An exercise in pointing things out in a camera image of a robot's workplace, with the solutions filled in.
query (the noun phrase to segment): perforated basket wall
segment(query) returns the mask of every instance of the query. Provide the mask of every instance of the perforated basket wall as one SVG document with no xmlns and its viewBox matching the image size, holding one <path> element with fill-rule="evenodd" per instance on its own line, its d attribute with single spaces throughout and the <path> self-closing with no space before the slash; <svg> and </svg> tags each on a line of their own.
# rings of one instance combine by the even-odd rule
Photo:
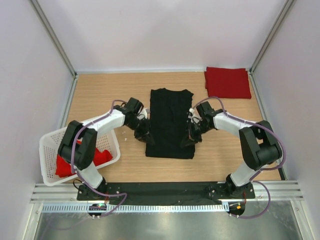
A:
<svg viewBox="0 0 320 240">
<path fill-rule="evenodd" d="M 39 154 L 41 164 L 41 174 L 43 182 L 47 186 L 54 186 L 76 178 L 76 175 L 69 177 L 59 177 L 55 174 L 57 169 L 57 154 L 60 142 L 65 134 L 66 127 L 44 135 L 39 142 Z M 97 166 L 97 169 L 113 164 L 120 158 L 120 149 L 115 131 L 110 131 L 100 136 L 96 141 L 96 147 L 100 152 L 108 150 L 112 155 L 112 160 Z"/>
</svg>

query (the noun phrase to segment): plastic basket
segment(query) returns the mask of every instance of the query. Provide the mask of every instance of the plastic basket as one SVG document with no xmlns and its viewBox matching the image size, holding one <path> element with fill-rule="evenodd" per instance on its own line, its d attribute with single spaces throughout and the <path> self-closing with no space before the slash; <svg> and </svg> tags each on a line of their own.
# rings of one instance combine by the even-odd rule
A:
<svg viewBox="0 0 320 240">
<path fill-rule="evenodd" d="M 47 186 L 55 186 L 75 179 L 76 174 L 67 177 L 59 177 L 55 174 L 57 169 L 57 154 L 61 140 L 65 134 L 67 127 L 50 132 L 41 137 L 39 142 L 41 174 L 43 182 Z M 120 158 L 119 143 L 114 130 L 98 137 L 96 147 L 100 152 L 108 150 L 112 155 L 112 160 L 97 166 L 97 169 L 103 168 L 115 163 Z"/>
</svg>

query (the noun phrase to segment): black t-shirt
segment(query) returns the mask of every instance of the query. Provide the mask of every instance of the black t-shirt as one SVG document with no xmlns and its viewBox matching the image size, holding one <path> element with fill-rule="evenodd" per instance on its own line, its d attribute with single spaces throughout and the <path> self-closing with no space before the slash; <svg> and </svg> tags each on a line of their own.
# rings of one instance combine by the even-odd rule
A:
<svg viewBox="0 0 320 240">
<path fill-rule="evenodd" d="M 195 146 L 180 147 L 186 134 L 192 96 L 188 90 L 151 90 L 150 127 L 155 145 L 146 145 L 145 155 L 155 158 L 192 159 Z"/>
</svg>

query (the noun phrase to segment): white panel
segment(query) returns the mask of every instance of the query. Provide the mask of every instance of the white panel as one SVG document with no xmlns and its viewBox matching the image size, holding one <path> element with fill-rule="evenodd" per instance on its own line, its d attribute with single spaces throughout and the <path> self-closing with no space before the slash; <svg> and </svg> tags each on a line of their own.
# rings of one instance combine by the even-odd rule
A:
<svg viewBox="0 0 320 240">
<path fill-rule="evenodd" d="M 27 0 L 1 1 L 0 33 L 0 238 L 20 240 L 39 139 L 58 127 L 72 76 Z"/>
<path fill-rule="evenodd" d="M 255 71 L 267 117 L 287 147 L 285 172 L 298 180 L 314 231 L 320 222 L 319 10 L 319 0 L 297 0 Z"/>
<path fill-rule="evenodd" d="M 285 0 L 39 0 L 77 71 L 249 68 Z"/>
</svg>

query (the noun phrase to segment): gray floor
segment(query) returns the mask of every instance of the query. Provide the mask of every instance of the gray floor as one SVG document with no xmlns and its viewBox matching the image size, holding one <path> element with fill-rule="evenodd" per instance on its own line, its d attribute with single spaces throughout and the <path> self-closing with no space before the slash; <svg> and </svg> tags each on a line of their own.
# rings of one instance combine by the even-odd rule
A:
<svg viewBox="0 0 320 240">
<path fill-rule="evenodd" d="M 266 202 L 247 202 L 244 216 L 261 212 Z M 43 213 L 36 240 L 302 240 L 289 201 L 273 201 L 259 218 L 228 217 L 225 212 L 126 213 L 88 219 L 69 230 L 83 213 Z"/>
</svg>

